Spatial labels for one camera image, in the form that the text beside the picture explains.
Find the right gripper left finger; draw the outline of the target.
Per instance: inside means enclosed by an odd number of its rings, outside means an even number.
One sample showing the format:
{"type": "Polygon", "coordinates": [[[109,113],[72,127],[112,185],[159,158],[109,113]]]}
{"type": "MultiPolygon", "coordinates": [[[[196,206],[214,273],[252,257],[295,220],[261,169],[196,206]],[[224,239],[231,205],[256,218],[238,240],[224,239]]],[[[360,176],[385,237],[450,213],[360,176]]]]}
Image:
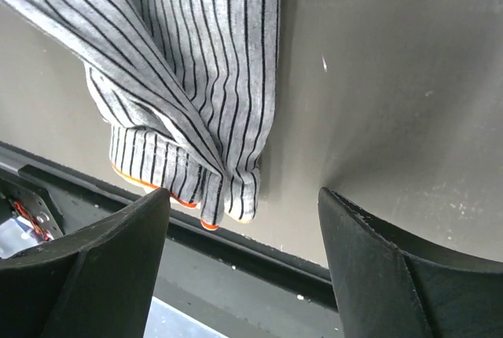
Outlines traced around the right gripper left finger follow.
{"type": "Polygon", "coordinates": [[[142,337],[171,212],[157,189],[1,261],[3,337],[142,337]]]}

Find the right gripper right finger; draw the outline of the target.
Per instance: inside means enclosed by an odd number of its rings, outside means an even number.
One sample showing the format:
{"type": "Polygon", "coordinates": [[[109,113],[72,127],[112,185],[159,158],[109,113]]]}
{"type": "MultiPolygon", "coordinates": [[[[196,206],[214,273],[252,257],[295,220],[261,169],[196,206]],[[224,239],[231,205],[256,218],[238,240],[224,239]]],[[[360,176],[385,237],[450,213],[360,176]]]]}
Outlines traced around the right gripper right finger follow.
{"type": "Polygon", "coordinates": [[[500,337],[502,264],[434,244],[322,188],[318,215],[346,337],[500,337]]]}

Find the grey striped underwear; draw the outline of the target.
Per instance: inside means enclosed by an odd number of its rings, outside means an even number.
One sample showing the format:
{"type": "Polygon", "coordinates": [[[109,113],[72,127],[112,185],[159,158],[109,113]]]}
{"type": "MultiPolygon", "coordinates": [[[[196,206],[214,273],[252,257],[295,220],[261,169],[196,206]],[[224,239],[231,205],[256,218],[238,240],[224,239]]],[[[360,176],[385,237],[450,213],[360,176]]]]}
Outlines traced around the grey striped underwear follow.
{"type": "Polygon", "coordinates": [[[114,170],[250,222],[275,109],[281,0],[2,0],[82,62],[114,170]]]}

